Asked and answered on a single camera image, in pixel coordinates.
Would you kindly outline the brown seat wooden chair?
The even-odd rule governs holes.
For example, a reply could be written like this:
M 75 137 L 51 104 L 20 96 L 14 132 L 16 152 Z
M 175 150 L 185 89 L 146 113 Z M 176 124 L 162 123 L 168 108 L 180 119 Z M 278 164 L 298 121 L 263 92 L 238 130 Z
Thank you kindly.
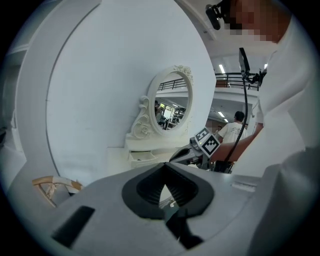
M 48 203 L 56 208 L 53 195 L 59 186 L 63 186 L 69 194 L 77 194 L 84 186 L 78 181 L 74 181 L 60 176 L 43 176 L 32 180 L 32 185 L 36 187 L 40 194 L 48 201 Z

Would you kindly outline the oval mirror with ornate frame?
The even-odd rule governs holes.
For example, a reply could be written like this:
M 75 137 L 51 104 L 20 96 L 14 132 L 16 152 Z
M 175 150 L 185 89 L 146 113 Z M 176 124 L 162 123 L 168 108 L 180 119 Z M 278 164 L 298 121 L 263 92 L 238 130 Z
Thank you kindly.
M 192 103 L 191 68 L 173 65 L 160 71 L 140 97 L 138 116 L 126 137 L 147 140 L 187 132 Z

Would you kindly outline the person's right forearm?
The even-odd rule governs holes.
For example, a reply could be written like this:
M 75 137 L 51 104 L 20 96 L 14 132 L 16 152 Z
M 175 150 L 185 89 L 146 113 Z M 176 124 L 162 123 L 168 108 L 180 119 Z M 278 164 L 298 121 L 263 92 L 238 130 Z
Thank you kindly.
M 233 150 L 232 154 L 229 157 L 229 161 L 236 162 L 243 154 L 243 152 L 247 149 L 247 147 L 251 144 L 251 142 L 256 138 L 256 136 L 260 133 L 263 129 L 264 125 L 262 123 L 256 124 L 256 129 L 254 133 L 244 139 L 239 140 L 235 149 Z M 222 143 L 219 148 L 213 153 L 210 160 L 212 162 L 215 161 L 224 161 L 227 157 L 232 148 L 234 147 L 233 143 Z

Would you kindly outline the black mezzanine railing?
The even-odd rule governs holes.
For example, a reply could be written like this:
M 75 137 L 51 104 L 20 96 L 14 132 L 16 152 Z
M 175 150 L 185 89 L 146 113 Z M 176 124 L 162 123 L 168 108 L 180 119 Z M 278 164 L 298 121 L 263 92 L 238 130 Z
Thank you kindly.
M 243 87 L 243 78 L 240 72 L 228 72 L 228 73 L 215 73 L 216 87 L 217 88 L 236 88 L 240 89 Z M 250 73 L 248 78 L 253 83 L 244 80 L 245 86 L 248 90 L 259 90 L 259 82 L 256 73 Z

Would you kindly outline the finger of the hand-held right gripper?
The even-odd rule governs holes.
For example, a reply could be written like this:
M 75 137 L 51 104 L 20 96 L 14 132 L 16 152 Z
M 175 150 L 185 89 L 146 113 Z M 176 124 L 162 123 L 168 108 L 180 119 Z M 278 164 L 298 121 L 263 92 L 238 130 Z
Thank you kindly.
M 182 165 L 192 165 L 199 163 L 200 158 L 195 155 L 181 155 L 172 157 L 169 161 L 171 163 L 178 163 Z
M 191 147 L 182 147 L 179 148 L 172 156 L 171 159 L 179 159 L 179 158 L 186 158 L 192 159 L 197 157 L 194 150 Z

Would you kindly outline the small black screen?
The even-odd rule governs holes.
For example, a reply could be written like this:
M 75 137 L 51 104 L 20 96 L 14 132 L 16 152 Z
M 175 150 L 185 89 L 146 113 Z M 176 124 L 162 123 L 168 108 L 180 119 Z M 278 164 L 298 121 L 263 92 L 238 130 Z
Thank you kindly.
M 240 72 L 242 74 L 250 72 L 250 65 L 248 62 L 246 52 L 243 47 L 239 48 L 239 66 L 240 66 Z

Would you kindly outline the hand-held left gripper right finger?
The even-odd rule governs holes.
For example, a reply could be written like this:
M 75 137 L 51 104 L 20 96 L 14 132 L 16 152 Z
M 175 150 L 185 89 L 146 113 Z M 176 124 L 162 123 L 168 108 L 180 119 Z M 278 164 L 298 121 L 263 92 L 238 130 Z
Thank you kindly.
M 194 250 L 249 250 L 262 215 L 254 213 L 252 197 L 259 178 L 206 171 L 167 162 L 166 168 L 181 173 L 197 189 L 179 209 L 188 214 L 186 224 L 193 236 L 202 239 Z

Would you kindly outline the person's white shirt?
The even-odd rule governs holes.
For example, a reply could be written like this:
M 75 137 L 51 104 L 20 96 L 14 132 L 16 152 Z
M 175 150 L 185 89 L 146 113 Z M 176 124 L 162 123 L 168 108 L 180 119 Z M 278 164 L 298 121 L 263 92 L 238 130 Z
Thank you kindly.
M 259 180 L 225 236 L 225 256 L 301 254 L 312 242 L 320 199 L 320 66 L 292 17 L 272 54 L 256 105 L 257 135 L 236 162 L 237 178 Z

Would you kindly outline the small white drawer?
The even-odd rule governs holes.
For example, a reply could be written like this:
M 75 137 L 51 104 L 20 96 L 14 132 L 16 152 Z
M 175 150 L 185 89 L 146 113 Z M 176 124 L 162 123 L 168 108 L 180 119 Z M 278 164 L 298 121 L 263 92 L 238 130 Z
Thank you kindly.
M 155 164 L 158 157 L 152 154 L 151 151 L 131 151 L 128 155 L 128 161 L 132 169 Z

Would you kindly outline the white dressing table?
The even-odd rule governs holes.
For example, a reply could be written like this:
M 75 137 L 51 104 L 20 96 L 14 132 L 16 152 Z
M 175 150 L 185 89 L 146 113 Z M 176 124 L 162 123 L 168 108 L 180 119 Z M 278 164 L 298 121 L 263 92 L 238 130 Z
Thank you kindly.
M 181 147 L 189 143 L 186 135 L 177 136 L 148 136 L 138 139 L 129 133 L 113 136 L 105 150 L 105 173 L 109 176 L 131 170 L 128 161 L 130 152 L 151 151 L 157 163 L 168 162 L 171 156 Z

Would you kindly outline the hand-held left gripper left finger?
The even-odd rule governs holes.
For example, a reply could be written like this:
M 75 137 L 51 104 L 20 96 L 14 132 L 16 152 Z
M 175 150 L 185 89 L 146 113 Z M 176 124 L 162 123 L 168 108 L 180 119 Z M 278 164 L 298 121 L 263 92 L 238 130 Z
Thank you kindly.
M 177 256 L 183 246 L 163 220 L 137 216 L 124 203 L 125 183 L 154 164 L 101 178 L 54 209 L 41 238 L 53 256 Z M 63 224 L 82 206 L 94 209 L 70 247 L 54 239 Z

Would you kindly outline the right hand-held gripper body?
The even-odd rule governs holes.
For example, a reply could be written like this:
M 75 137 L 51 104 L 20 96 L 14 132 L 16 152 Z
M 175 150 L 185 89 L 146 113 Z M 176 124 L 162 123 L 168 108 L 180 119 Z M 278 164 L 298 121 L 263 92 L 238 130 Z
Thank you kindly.
M 189 143 L 197 158 L 197 166 L 210 167 L 211 157 L 220 146 L 220 142 L 214 134 L 204 127 L 190 138 Z

